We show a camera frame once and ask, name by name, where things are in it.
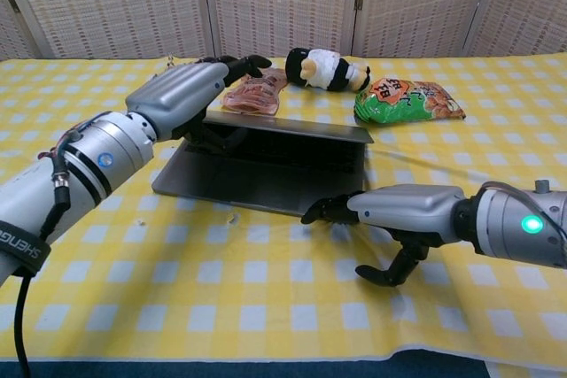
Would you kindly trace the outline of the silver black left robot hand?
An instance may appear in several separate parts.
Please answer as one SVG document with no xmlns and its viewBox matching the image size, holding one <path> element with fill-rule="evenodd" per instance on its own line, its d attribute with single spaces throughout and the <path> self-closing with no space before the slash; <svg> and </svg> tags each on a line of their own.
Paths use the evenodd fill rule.
<svg viewBox="0 0 567 378">
<path fill-rule="evenodd" d="M 203 58 L 174 66 L 147 81 L 126 98 L 127 116 L 138 126 L 128 135 L 149 150 L 155 143 L 188 137 L 195 145 L 232 150 L 244 131 L 223 138 L 203 125 L 206 109 L 221 92 L 240 78 L 260 78 L 272 62 L 260 55 L 243 58 Z"/>
</svg>

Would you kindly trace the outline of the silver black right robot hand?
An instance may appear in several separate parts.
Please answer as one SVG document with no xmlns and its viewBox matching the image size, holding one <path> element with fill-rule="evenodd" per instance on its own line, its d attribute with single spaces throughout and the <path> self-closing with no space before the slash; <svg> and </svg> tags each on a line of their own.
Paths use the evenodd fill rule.
<svg viewBox="0 0 567 378">
<path fill-rule="evenodd" d="M 396 287 L 427 258 L 430 248 L 460 240 L 454 221 L 458 208 L 467 203 L 456 186 L 397 184 L 319 199 L 303 214 L 301 223 L 326 220 L 385 230 L 401 244 L 392 263 L 386 270 L 358 265 L 355 272 L 377 286 Z"/>
</svg>

